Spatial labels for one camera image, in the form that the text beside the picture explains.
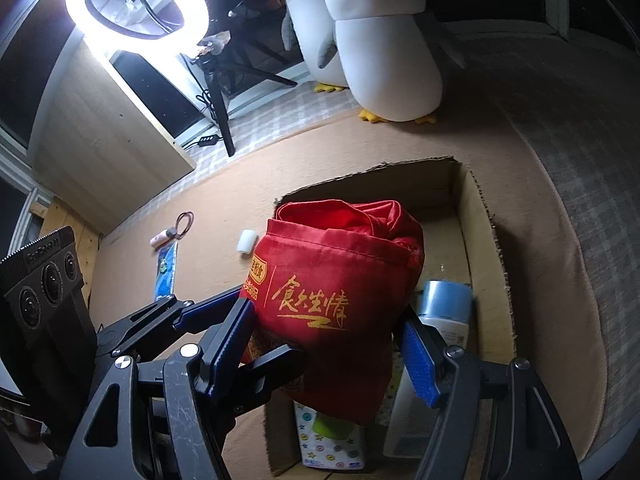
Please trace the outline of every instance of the white penguin belly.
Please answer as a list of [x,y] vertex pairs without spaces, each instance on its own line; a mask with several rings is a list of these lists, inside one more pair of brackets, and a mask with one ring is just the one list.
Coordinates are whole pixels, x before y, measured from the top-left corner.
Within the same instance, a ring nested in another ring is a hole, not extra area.
[[324,0],[287,0],[287,8],[302,57],[313,78],[320,83],[347,86],[339,54],[327,66],[318,68],[320,47],[325,38],[332,37],[334,33],[334,20],[326,10]]
[[440,105],[440,71],[413,16],[335,22],[335,38],[353,97],[369,112],[410,121]]

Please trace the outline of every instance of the red fabric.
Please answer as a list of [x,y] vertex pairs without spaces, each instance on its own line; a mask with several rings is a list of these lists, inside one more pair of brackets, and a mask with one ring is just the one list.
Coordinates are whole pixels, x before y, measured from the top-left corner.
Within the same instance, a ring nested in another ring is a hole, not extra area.
[[242,294],[258,330],[252,358],[289,342],[310,354],[285,393],[368,424],[391,375],[391,329],[424,261],[420,224],[394,200],[287,203],[255,248]]

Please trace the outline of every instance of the brown cord loop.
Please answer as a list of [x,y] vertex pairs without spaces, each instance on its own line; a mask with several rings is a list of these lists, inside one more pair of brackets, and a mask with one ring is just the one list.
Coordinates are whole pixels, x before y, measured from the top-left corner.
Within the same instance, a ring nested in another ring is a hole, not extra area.
[[[180,222],[182,221],[183,218],[187,218],[187,227],[184,228],[184,230],[182,232],[178,231],[178,225],[180,225]],[[191,211],[185,211],[184,213],[180,213],[178,215],[178,218],[175,221],[175,230],[177,231],[177,235],[175,235],[175,238],[177,240],[181,240],[185,234],[187,234],[189,232],[189,229],[191,229],[191,226],[193,225],[193,219],[195,218],[193,212]]]

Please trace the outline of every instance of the blue packet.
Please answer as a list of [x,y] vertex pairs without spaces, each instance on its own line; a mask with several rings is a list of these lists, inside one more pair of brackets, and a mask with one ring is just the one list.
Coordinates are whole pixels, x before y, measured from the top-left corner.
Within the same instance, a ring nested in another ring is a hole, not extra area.
[[169,242],[158,251],[158,271],[154,288],[154,301],[174,293],[175,260],[178,251],[176,240]]

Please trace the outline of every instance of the plaid fabric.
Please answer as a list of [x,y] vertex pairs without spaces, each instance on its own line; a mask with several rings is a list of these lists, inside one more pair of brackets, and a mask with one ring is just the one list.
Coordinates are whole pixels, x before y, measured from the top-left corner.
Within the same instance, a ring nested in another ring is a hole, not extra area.
[[591,454],[640,408],[640,62],[552,39],[466,47],[538,154],[580,241],[607,353]]
[[314,82],[303,83],[267,105],[229,121],[236,146],[233,159],[226,155],[222,142],[215,146],[193,146],[188,149],[189,155],[197,163],[196,169],[143,205],[109,233],[106,240],[118,238],[128,226],[157,211],[172,197],[211,176],[231,160],[237,160],[274,140],[358,106],[349,91],[316,93],[314,86]]

